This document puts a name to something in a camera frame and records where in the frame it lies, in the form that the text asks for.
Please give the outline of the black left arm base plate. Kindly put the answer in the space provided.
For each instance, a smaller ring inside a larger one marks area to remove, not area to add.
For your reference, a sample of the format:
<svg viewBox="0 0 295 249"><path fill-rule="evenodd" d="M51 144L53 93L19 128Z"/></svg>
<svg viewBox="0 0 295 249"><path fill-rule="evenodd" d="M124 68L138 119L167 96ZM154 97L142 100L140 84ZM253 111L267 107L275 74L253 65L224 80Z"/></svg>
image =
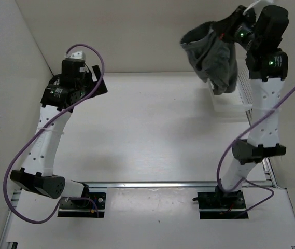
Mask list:
<svg viewBox="0 0 295 249"><path fill-rule="evenodd" d="M106 206L106 190L90 188L83 197L89 200L63 200L58 209L58 217L65 218L104 218Z"/></svg>

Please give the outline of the aluminium front frame rail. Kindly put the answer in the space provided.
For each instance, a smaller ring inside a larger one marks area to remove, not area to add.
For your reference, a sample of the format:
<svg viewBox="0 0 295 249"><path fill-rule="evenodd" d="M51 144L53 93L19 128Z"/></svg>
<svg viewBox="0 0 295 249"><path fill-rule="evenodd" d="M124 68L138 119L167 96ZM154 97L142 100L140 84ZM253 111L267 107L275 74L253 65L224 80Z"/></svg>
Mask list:
<svg viewBox="0 0 295 249"><path fill-rule="evenodd" d="M214 188L216 182L86 182L90 188Z"/></svg>

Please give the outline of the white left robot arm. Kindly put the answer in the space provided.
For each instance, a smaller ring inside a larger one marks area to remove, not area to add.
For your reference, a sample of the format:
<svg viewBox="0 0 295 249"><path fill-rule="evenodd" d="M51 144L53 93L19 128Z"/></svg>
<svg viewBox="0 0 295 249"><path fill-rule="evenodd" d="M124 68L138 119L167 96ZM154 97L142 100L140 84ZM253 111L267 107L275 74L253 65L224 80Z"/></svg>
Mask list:
<svg viewBox="0 0 295 249"><path fill-rule="evenodd" d="M62 61L61 73L51 78L41 98L37 139L29 146L29 154L21 168L10 174L10 179L23 190L51 199L72 197L79 208L89 204L90 195L85 184L53 173L56 151L72 111L59 118L56 115L88 94L107 93L100 77L98 65L88 68L83 59L66 58Z"/></svg>

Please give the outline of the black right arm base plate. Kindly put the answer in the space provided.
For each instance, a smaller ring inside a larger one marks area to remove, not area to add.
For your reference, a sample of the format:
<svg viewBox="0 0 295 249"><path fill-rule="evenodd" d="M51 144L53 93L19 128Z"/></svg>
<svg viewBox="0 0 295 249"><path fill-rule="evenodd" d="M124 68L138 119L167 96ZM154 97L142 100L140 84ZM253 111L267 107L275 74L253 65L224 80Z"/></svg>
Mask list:
<svg viewBox="0 0 295 249"><path fill-rule="evenodd" d="M192 201L198 203L200 220L249 219L242 191L198 192Z"/></svg>

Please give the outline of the aluminium right frame rail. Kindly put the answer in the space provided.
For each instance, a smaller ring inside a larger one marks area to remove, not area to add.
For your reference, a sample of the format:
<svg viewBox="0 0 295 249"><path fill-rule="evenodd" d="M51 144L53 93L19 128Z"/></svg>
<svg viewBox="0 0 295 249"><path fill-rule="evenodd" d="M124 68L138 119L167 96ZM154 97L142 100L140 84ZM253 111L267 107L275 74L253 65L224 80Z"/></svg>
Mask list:
<svg viewBox="0 0 295 249"><path fill-rule="evenodd" d="M265 175L266 175L267 180L271 182L271 184L274 188L279 188L276 178L275 178L275 175L274 175L274 172L273 172L273 169L272 169L270 159L265 158L262 161L262 164L264 167L264 171L265 171Z"/></svg>

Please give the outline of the white perforated plastic basket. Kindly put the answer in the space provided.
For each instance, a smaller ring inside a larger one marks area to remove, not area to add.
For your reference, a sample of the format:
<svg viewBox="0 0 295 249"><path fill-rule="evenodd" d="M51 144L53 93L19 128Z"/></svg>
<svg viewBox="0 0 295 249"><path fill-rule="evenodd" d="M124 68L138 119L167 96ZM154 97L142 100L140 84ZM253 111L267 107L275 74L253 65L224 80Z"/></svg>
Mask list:
<svg viewBox="0 0 295 249"><path fill-rule="evenodd" d="M249 70L243 65L238 71L235 91L232 93L224 93L222 95L214 95L213 84L207 81L209 92L211 95L214 110L221 113L241 113L250 111L252 108L251 86L249 83Z"/></svg>

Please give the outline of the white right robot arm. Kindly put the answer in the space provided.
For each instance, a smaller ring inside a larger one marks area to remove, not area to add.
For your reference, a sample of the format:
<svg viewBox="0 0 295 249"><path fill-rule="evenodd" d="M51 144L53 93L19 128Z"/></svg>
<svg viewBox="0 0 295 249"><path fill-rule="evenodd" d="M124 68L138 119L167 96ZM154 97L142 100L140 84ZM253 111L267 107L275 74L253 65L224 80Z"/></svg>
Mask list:
<svg viewBox="0 0 295 249"><path fill-rule="evenodd" d="M286 147L278 135L280 93L288 76L288 55L279 44L289 24L288 11L272 1L256 1L249 7L240 5L227 18L212 27L225 43L237 43L246 50L246 66L251 85L251 125L238 136L229 149L233 161L224 176L217 176L220 191L214 201L225 208L233 201L250 171L264 158L282 156Z"/></svg>

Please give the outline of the grey cotton shorts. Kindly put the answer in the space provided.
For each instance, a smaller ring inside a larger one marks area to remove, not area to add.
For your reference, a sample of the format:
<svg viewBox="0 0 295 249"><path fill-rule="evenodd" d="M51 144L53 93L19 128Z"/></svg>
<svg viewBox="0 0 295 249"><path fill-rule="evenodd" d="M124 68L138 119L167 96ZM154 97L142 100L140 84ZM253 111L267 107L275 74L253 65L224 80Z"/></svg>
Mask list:
<svg viewBox="0 0 295 249"><path fill-rule="evenodd" d="M214 95L232 93L238 76L235 44L221 41L212 24L205 22L188 31L180 46L198 78L211 81Z"/></svg>

